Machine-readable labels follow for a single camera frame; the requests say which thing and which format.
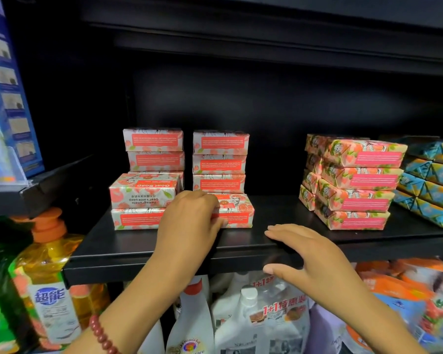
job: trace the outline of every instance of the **person's left hand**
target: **person's left hand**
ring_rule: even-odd
[[[170,271],[176,271],[183,285],[195,275],[226,221],[222,218],[211,220],[213,210],[219,206],[214,195],[202,190],[183,191],[162,216],[151,258]]]

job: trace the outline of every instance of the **yellow liquid bottle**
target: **yellow liquid bottle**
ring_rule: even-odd
[[[82,242],[83,236],[69,235],[62,211],[50,208],[32,221],[34,243],[23,250],[8,271],[30,315],[45,349],[63,350],[88,327],[92,314],[100,314],[110,303],[104,284],[73,285],[65,288],[61,269]]]

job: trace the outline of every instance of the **person's right hand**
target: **person's right hand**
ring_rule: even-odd
[[[374,301],[343,252],[328,238],[310,228],[286,224],[268,226],[266,236],[297,251],[303,269],[284,264],[265,265],[263,271],[296,286],[325,309],[347,321],[351,304]]]

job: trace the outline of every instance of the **hand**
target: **hand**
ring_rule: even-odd
[[[328,238],[293,224],[267,228],[266,236],[297,251],[304,260],[304,267],[298,270],[272,263],[265,265],[264,272],[296,286],[344,321],[352,312],[349,304],[359,298],[374,299],[343,252]]]
[[[176,271],[182,289],[197,272],[226,221],[211,220],[213,210],[219,206],[214,195],[202,190],[183,191],[162,216],[151,259],[169,271]]]

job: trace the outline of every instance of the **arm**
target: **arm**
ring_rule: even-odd
[[[223,219],[210,220],[216,206],[213,195],[184,191],[164,212],[153,255],[100,316],[105,334],[122,354],[138,350],[202,264],[223,224]],[[106,353],[89,328],[65,350],[65,354],[81,353]]]
[[[264,267],[264,272],[304,291],[351,326],[375,353],[427,353],[402,319],[368,290],[343,252],[329,239],[292,224],[269,226],[266,235],[296,250],[304,259],[304,268],[272,263]]]

